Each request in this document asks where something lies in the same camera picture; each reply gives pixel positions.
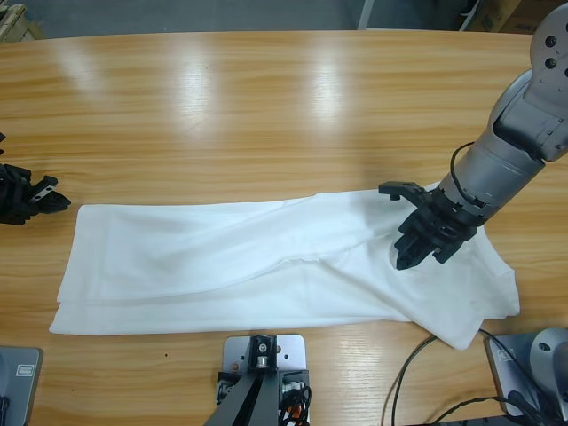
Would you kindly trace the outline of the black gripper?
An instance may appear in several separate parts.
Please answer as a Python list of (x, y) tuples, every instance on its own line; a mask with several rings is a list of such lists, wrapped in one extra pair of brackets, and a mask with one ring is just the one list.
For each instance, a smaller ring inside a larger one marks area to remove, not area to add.
[(482, 217), (450, 201), (439, 188), (399, 188), (396, 198), (405, 198), (416, 207), (398, 227), (402, 236), (396, 241), (397, 270), (414, 268), (434, 258), (445, 263), (483, 224)]
[(1, 165), (2, 224), (24, 225), (33, 216), (59, 213), (71, 204), (66, 196), (55, 191), (55, 177), (44, 176), (34, 185), (31, 178), (30, 170)]

